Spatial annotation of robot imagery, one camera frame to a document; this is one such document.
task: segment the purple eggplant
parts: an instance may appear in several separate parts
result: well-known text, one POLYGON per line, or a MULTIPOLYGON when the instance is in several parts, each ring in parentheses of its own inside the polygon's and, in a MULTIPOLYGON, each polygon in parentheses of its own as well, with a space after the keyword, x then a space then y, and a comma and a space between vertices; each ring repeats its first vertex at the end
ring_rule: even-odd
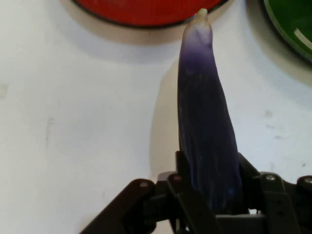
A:
POLYGON ((216 214, 237 213, 243 207, 238 151, 206 9, 197 13, 183 34, 178 122, 180 150, 190 165, 193 188, 216 214))

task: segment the screw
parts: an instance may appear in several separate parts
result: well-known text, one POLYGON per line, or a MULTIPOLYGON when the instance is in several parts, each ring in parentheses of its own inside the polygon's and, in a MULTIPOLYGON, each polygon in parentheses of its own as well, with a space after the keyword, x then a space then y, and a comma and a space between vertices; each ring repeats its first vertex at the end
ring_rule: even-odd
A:
POLYGON ((307 177, 304 179, 304 182, 308 183, 308 184, 312 184, 312 177, 307 177))
POLYGON ((267 180, 271 180, 271 181, 276 179, 275 176, 273 176, 273 175, 267 175, 265 178, 267 180))
POLYGON ((140 187, 146 188, 146 187, 148 187, 148 183, 147 182, 141 182, 140 187))
POLYGON ((175 175, 175 176, 174 176, 174 180, 181 180, 181 176, 175 175))

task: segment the bolt head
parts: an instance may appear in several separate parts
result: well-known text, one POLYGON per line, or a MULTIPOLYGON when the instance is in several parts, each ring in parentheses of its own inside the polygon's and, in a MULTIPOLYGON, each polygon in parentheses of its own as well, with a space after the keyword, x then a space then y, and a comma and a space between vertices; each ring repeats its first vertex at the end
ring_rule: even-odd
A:
POLYGON ((304 182, 308 183, 308 184, 312 184, 312 177, 307 177, 304 179, 304 182))
POLYGON ((265 178, 270 181, 276 180, 276 177, 274 175, 267 175, 265 178))
POLYGON ((146 187, 148 187, 148 183, 147 182, 141 182, 140 183, 140 187, 141 188, 146 188, 146 187))

